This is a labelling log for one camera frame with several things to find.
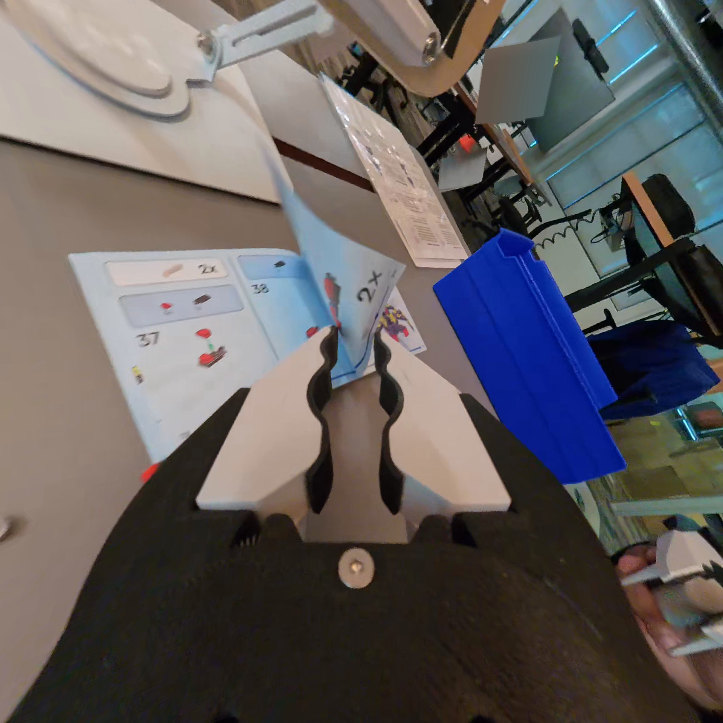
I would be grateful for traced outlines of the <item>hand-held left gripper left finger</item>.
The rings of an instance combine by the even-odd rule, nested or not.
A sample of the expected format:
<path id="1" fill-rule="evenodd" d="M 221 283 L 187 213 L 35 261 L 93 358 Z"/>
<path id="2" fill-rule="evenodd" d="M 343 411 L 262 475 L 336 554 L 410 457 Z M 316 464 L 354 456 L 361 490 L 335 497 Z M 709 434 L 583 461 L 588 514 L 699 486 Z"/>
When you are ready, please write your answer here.
<path id="1" fill-rule="evenodd" d="M 288 516 L 305 536 L 333 483 L 328 423 L 338 330 L 323 327 L 249 389 L 203 485 L 203 511 Z"/>

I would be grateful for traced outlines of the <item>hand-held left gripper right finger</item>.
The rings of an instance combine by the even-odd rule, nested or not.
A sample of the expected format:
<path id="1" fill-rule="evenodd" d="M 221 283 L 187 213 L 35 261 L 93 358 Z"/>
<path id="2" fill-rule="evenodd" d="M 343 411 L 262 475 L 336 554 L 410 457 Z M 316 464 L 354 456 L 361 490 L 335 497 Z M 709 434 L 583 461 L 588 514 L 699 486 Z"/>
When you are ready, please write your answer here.
<path id="1" fill-rule="evenodd" d="M 374 339 L 387 414 L 380 494 L 408 538 L 425 519 L 509 511 L 511 495 L 465 406 L 466 395 L 384 333 Z"/>

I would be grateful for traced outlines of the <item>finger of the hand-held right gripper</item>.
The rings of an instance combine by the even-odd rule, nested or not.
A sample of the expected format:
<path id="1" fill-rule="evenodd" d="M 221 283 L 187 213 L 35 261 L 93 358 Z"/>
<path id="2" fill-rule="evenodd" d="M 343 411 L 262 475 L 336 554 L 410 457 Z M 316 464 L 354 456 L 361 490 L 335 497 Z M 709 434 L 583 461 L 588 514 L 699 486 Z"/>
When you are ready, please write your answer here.
<path id="1" fill-rule="evenodd" d="M 721 585 L 722 558 L 698 531 L 668 531 L 655 541 L 656 559 L 622 579 L 623 586 L 669 584 L 701 578 Z"/>
<path id="2" fill-rule="evenodd" d="M 673 657 L 690 656 L 706 651 L 722 649 L 722 626 L 702 626 L 691 629 L 692 637 L 670 650 Z"/>

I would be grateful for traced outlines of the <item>light blue instruction booklet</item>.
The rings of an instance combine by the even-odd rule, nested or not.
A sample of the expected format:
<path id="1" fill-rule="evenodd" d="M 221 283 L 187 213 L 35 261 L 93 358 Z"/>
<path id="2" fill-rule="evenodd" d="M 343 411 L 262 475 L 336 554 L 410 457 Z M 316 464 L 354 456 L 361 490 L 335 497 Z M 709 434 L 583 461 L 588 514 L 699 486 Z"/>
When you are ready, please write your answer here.
<path id="1" fill-rule="evenodd" d="M 264 155 L 297 252 L 68 256 L 152 462 L 323 328 L 339 331 L 332 389 L 372 366 L 375 332 L 406 265 L 331 229 Z"/>

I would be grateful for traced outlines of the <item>person's right hand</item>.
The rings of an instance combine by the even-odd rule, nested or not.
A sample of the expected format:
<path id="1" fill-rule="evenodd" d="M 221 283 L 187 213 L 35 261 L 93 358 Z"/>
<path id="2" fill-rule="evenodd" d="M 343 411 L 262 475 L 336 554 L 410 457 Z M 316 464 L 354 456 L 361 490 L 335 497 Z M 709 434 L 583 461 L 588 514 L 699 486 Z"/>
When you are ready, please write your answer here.
<path id="1" fill-rule="evenodd" d="M 660 595 L 646 583 L 623 586 L 622 590 L 657 662 L 695 705 L 700 720 L 721 721 L 721 648 L 686 656 L 673 655 L 675 648 L 690 641 L 692 628 L 677 625 L 677 622 L 682 622 L 681 617 L 668 620 L 665 616 L 667 609 L 660 604 Z"/>

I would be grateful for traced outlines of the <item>blue plastic bin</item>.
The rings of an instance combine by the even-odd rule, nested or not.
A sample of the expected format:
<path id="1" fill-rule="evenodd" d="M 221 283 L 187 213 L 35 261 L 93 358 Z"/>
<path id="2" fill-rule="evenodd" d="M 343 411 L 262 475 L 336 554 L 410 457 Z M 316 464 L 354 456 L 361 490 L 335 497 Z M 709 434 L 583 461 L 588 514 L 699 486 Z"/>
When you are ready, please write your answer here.
<path id="1" fill-rule="evenodd" d="M 500 421 L 565 485 L 625 470 L 618 400 L 530 239 L 502 229 L 433 289 Z"/>

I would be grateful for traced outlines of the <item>blue jacket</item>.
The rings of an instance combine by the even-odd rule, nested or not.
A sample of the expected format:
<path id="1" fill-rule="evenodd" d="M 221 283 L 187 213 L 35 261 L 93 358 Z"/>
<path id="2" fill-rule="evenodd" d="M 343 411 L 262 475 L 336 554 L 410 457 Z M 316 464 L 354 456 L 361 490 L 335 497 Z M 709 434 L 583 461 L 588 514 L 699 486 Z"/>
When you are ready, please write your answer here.
<path id="1" fill-rule="evenodd" d="M 600 410 L 606 422 L 672 411 L 721 381 L 676 321 L 635 321 L 591 335 L 588 342 L 618 397 Z"/>

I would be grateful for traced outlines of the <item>laminated paper sheet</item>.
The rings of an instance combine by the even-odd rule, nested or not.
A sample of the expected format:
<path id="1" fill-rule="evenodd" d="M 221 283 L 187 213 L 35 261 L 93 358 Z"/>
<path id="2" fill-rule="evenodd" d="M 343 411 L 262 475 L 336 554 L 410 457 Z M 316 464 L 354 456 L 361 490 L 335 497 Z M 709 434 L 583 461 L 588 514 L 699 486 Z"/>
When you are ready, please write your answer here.
<path id="1" fill-rule="evenodd" d="M 402 133 L 327 75 L 318 79 L 414 265 L 458 267 L 465 246 Z"/>

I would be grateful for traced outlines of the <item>grey monitor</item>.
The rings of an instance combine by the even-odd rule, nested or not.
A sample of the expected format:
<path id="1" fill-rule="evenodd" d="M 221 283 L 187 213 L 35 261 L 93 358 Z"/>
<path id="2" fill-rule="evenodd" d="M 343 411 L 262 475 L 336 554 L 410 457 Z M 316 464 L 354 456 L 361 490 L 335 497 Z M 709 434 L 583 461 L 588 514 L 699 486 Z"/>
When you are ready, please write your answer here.
<path id="1" fill-rule="evenodd" d="M 559 9 L 530 40 L 486 50 L 475 122 L 524 122 L 547 153 L 612 104 L 608 71 L 582 21 Z"/>

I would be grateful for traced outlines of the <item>white desk stand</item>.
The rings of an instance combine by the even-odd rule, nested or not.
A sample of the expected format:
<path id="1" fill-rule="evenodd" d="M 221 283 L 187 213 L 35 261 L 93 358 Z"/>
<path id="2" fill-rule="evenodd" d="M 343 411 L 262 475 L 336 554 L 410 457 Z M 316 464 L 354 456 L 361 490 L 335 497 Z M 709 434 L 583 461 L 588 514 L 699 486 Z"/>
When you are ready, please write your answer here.
<path id="1" fill-rule="evenodd" d="M 449 90 L 505 2 L 273 2 L 197 30 L 155 2 L 2 2 L 2 136 L 278 204 L 278 158 L 229 68 L 347 29 L 407 90 Z"/>

